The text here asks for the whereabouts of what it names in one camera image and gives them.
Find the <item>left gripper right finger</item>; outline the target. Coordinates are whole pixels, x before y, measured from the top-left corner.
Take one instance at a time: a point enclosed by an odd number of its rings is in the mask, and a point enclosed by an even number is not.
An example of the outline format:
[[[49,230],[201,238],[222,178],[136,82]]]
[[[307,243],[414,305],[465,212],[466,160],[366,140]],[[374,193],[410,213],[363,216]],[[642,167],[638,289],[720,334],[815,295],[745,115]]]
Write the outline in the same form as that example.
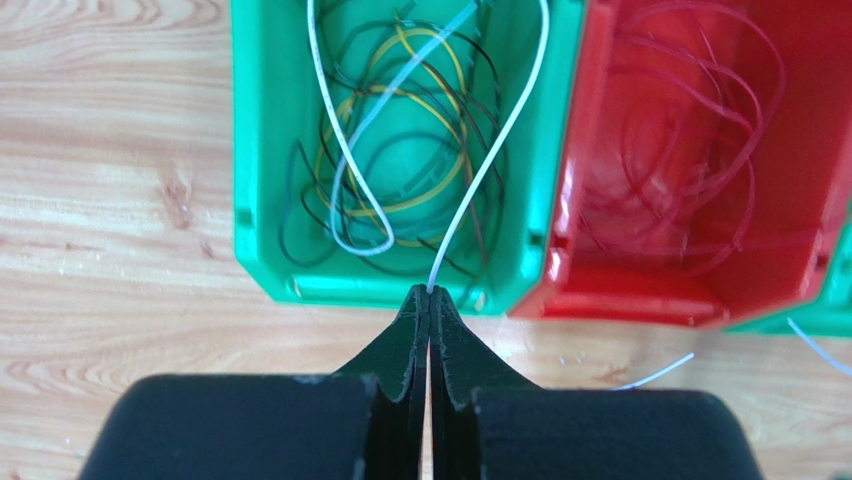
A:
[[[744,431],[694,390],[551,390],[523,376],[429,299],[438,479],[758,479]]]

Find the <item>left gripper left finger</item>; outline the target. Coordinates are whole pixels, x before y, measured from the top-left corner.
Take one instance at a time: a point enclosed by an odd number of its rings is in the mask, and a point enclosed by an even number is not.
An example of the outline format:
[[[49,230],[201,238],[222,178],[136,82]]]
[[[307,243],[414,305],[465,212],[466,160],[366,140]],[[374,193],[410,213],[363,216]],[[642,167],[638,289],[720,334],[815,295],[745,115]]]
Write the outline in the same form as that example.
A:
[[[84,479],[416,479],[429,294],[326,374],[162,374],[117,401]]]

